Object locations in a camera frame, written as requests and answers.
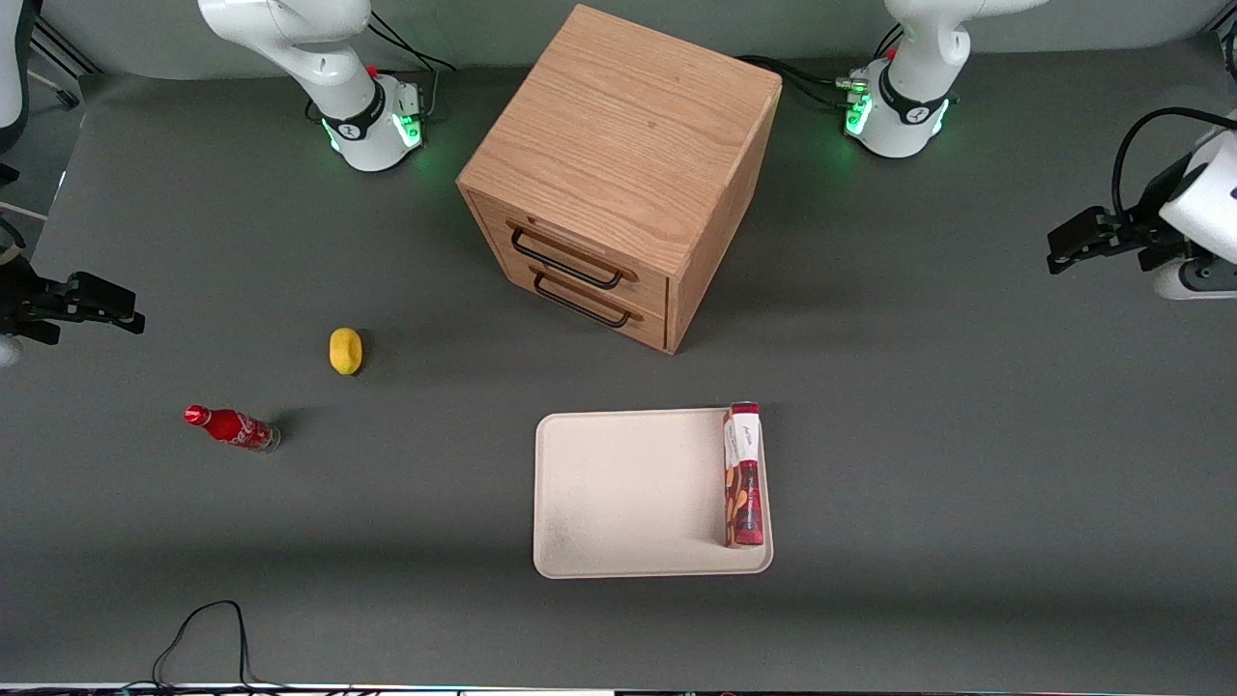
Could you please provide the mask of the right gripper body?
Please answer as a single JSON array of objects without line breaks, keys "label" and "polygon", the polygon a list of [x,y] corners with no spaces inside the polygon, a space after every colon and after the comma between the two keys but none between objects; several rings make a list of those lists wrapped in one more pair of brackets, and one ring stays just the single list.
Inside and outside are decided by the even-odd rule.
[{"label": "right gripper body", "polygon": [[25,336],[33,342],[57,345],[61,328],[52,320],[66,316],[66,300],[57,283],[40,277],[24,255],[1,265],[1,334]]}]

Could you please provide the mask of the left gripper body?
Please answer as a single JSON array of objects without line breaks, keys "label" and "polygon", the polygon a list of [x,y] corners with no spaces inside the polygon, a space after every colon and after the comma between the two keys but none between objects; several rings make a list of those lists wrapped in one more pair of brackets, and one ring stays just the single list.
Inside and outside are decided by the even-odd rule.
[{"label": "left gripper body", "polygon": [[1235,274],[1236,136],[1218,130],[1145,185],[1138,202],[1148,247],[1138,255],[1145,273]]}]

